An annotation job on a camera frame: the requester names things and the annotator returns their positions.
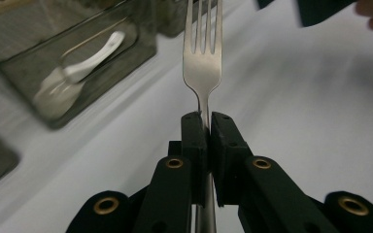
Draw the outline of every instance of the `black plastic part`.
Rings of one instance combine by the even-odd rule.
[[[201,116],[197,112],[181,118],[181,130],[182,156],[189,159],[192,166],[192,204],[205,207],[205,182],[209,170],[207,146],[209,135],[204,132]]]
[[[182,156],[161,159],[132,232],[189,233],[190,176],[191,166],[188,159]]]
[[[345,191],[330,193],[323,209],[341,232],[373,232],[373,204],[361,196]]]
[[[266,8],[270,3],[272,3],[274,0],[257,0],[258,6],[260,9]]]
[[[168,156],[183,155],[183,144],[181,141],[169,141]]]
[[[238,205],[244,187],[244,161],[253,156],[234,120],[212,113],[210,159],[217,191],[218,205]]]
[[[119,201],[117,208],[108,213],[99,215],[95,212],[95,205],[104,198],[115,198]],[[104,208],[109,208],[110,203],[105,201]],[[116,233],[130,232],[131,221],[129,217],[130,204],[128,198],[114,191],[98,193],[85,202],[78,214],[74,217],[67,229],[67,233]]]
[[[246,233],[339,232],[274,160],[249,157],[245,167],[240,219]],[[252,219],[249,213],[262,217]]]
[[[303,26],[312,26],[332,17],[355,0],[298,0]]]

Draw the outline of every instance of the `fork tine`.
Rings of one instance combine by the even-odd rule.
[[[201,32],[202,32],[202,0],[199,0],[198,3],[198,20],[196,21],[196,40],[195,40],[195,52],[201,51],[201,45],[202,45],[202,38],[201,38]]]
[[[186,29],[184,34],[184,53],[191,53],[191,38],[192,38],[192,4],[193,0],[188,0],[186,9]]]
[[[205,52],[211,52],[211,0],[208,0]]]
[[[222,53],[222,0],[217,3],[214,54]]]

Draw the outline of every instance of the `brass insert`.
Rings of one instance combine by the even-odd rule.
[[[253,161],[253,165],[260,169],[269,169],[271,168],[271,163],[265,159],[257,158]]]
[[[178,158],[172,158],[166,161],[166,166],[169,168],[180,168],[184,165],[184,162]]]
[[[93,206],[93,211],[103,216],[112,213],[117,209],[119,200],[115,197],[104,197]]]
[[[369,214],[368,208],[354,198],[342,196],[338,198],[338,204],[346,211],[356,216],[366,216]]]

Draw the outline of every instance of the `fork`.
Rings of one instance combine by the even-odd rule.
[[[222,46],[222,1],[217,2],[215,40],[211,40],[211,0],[208,0],[207,21],[204,38],[202,32],[202,0],[199,0],[196,37],[192,38],[192,5],[188,0],[186,12],[186,29],[184,37],[184,82],[193,90],[198,99],[198,112],[203,122],[203,130],[209,135],[208,100],[211,92],[220,84],[221,46]],[[211,173],[206,179],[205,208],[197,206],[195,232],[215,233],[214,188]]]

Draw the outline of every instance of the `white surface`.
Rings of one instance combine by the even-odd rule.
[[[223,74],[210,109],[235,119],[254,154],[276,160],[308,195],[347,190],[373,202],[373,32],[345,9],[298,28],[289,1],[255,12],[224,4]],[[182,79],[183,36],[58,131],[0,86],[0,136],[21,156],[0,181],[0,232],[65,232],[103,190],[145,186],[180,118],[197,108]],[[242,232],[236,208],[219,232]]]

